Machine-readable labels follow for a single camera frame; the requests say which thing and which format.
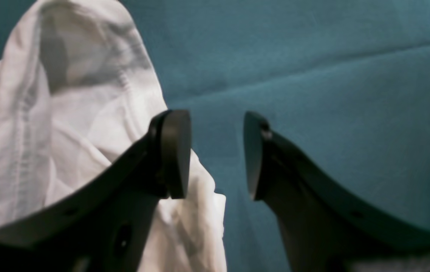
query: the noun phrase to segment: white cloth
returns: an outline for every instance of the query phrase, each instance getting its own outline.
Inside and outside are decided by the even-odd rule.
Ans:
[[[39,0],[0,60],[0,225],[91,181],[166,110],[116,0]],[[192,151],[186,199],[163,199],[139,271],[225,272],[224,196]]]

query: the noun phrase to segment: hole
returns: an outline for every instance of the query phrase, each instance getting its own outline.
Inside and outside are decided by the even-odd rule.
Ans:
[[[363,218],[365,217],[362,213],[358,212],[357,210],[354,210],[351,212],[351,215],[355,218]]]
[[[116,238],[114,239],[114,254],[116,256],[121,256],[126,252],[129,247],[129,242],[131,242],[132,236],[132,225],[129,223],[122,224],[116,233]]]
[[[72,215],[75,215],[78,211],[79,211],[78,207],[73,207],[73,208],[69,208],[69,209],[65,210],[63,212],[63,214],[65,216],[72,216]]]

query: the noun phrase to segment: teal fabric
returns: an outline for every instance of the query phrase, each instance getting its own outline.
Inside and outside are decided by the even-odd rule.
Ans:
[[[0,54],[31,2],[0,0]],[[227,196],[229,272],[289,271],[274,215],[248,197],[246,110],[357,196],[430,231],[430,0],[122,2]]]

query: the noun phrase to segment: black arm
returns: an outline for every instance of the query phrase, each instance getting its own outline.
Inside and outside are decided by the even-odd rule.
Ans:
[[[385,254],[402,264],[407,252],[430,248],[430,233],[348,192],[257,113],[246,113],[244,145],[250,195],[277,215],[295,272],[338,271]]]
[[[187,111],[154,117],[84,188],[0,227],[0,272],[135,272],[158,200],[186,196],[190,150]]]

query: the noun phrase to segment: black plastic bracket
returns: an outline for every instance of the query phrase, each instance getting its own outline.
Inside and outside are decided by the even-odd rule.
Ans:
[[[292,270],[340,271],[345,262],[357,271],[366,260],[404,267],[414,260],[409,255],[430,249],[430,233],[341,187],[258,113],[245,115],[244,148],[248,191],[277,216]]]
[[[71,196],[0,227],[0,272],[135,272],[160,198],[184,198],[191,122],[155,116],[146,135]]]

